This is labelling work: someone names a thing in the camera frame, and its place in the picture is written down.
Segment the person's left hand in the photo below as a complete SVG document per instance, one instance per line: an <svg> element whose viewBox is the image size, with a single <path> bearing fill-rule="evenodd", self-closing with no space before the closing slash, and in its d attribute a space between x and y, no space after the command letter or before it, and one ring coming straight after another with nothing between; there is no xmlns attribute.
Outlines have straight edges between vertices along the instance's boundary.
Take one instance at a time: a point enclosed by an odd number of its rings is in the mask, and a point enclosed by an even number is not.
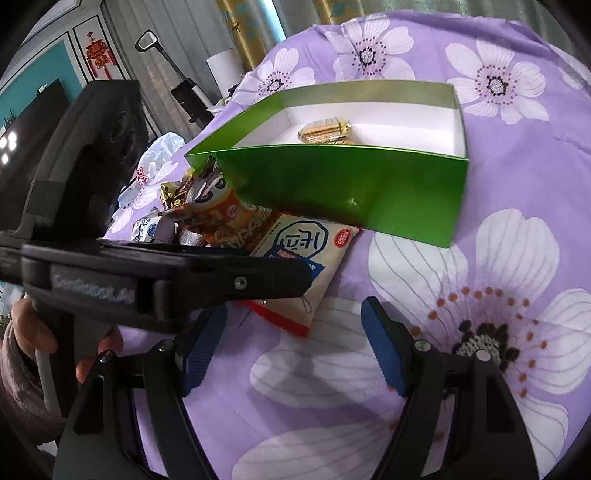
<svg viewBox="0 0 591 480"><path fill-rule="evenodd" d="M11 315L17 344L27 356L33 357L37 351L47 354L55 353L57 350L56 339L50 329L37 316L30 297L17 301L12 307ZM80 384L85 381L96 356L107 350L121 353L123 346L123 338L119 329L112 326L107 335L98 343L96 353L77 363L77 381Z"/></svg>

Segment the pink grey sleeve forearm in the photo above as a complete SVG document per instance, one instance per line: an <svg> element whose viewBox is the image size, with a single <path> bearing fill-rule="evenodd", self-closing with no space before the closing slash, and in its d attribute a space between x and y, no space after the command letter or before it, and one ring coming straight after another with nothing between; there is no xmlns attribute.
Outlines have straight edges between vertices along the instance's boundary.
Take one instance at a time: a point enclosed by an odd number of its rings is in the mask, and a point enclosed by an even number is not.
<svg viewBox="0 0 591 480"><path fill-rule="evenodd" d="M65 420L46 409L40 382L32 373L35 367L35 362L20 350L9 324L1 346L1 406L24 438L40 445L56 441Z"/></svg>

